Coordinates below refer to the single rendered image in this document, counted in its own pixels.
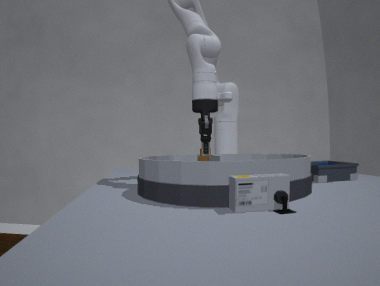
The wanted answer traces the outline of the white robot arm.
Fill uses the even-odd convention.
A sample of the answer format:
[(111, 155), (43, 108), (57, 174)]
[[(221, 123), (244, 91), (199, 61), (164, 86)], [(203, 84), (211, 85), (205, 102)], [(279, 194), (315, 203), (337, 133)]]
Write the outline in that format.
[[(209, 29), (199, 0), (168, 2), (188, 37), (186, 49), (193, 72), (192, 100), (215, 99), (218, 106), (224, 106), (214, 117), (215, 154), (238, 154), (239, 92), (232, 82), (219, 84), (216, 65), (221, 42)], [(191, 7), (194, 12), (186, 10)]]

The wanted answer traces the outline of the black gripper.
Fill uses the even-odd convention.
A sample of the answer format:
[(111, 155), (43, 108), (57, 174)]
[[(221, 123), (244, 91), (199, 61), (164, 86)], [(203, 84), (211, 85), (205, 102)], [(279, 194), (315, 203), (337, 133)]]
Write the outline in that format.
[[(213, 118), (210, 118), (210, 113), (218, 111), (218, 100), (215, 99), (196, 99), (192, 100), (192, 111), (200, 113), (201, 118), (198, 119), (199, 133), (201, 134), (202, 155), (210, 155), (210, 141), (212, 133)], [(204, 136), (207, 134), (207, 136)]]

